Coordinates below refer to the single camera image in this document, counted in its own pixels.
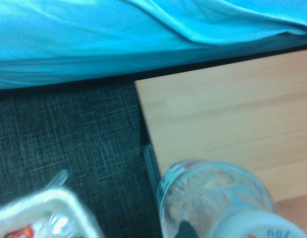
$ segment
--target blue bedsheet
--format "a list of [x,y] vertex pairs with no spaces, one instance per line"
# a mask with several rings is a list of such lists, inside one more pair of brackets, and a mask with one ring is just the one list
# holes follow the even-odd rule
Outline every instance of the blue bedsheet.
[[307,44],[307,0],[0,0],[0,89]]

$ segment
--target dark gray carpet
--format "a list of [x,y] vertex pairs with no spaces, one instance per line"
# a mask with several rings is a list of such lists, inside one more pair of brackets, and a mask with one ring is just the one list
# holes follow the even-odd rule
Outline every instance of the dark gray carpet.
[[132,80],[0,91],[0,205],[60,170],[108,238],[161,237]]

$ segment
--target white plastic tray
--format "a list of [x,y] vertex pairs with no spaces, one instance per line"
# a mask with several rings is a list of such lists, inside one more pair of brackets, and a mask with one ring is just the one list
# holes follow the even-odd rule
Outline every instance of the white plastic tray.
[[76,228],[84,238],[104,238],[95,217],[87,211],[68,189],[50,188],[13,201],[0,208],[0,238],[49,217],[65,213],[76,221]]

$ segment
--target bottle label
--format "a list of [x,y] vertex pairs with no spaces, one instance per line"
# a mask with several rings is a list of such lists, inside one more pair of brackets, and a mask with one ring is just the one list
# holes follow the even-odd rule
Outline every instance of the bottle label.
[[171,184],[174,182],[174,180],[177,179],[179,175],[184,173],[192,165],[195,165],[196,163],[199,163],[199,162],[200,160],[182,161],[182,162],[172,165],[168,169],[168,171],[165,173],[165,175],[160,181],[160,184],[158,186],[158,192],[157,192],[157,200],[158,200],[158,208],[159,208],[160,217],[162,216],[161,203],[163,202],[166,192],[168,191]]
[[259,229],[253,231],[247,238],[294,238],[290,230],[283,229]]

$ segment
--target white label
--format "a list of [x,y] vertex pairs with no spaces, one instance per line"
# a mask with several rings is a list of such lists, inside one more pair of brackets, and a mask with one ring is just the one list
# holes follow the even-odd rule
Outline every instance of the white label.
[[165,195],[171,186],[171,184],[176,180],[176,178],[184,173],[189,167],[192,165],[199,163],[199,160],[192,160],[192,161],[182,161],[179,163],[176,163],[172,165],[168,171],[165,173],[163,178],[160,181],[160,184],[158,186],[158,192],[157,192],[157,200],[158,200],[158,208],[159,208],[159,215],[161,218],[162,215],[162,202],[165,198]]

